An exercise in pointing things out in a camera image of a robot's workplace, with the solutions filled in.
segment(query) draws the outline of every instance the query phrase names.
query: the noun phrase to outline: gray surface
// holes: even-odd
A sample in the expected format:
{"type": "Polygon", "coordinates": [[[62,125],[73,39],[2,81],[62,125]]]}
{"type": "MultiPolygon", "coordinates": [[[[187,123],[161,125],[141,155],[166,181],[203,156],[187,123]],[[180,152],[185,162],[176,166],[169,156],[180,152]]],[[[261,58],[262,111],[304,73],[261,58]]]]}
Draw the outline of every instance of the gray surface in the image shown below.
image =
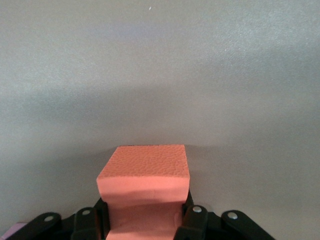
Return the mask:
{"type": "Polygon", "coordinates": [[[197,204],[242,210],[277,240],[319,239],[319,12],[1,1],[0,233],[93,205],[116,146],[186,144],[197,204]]]}

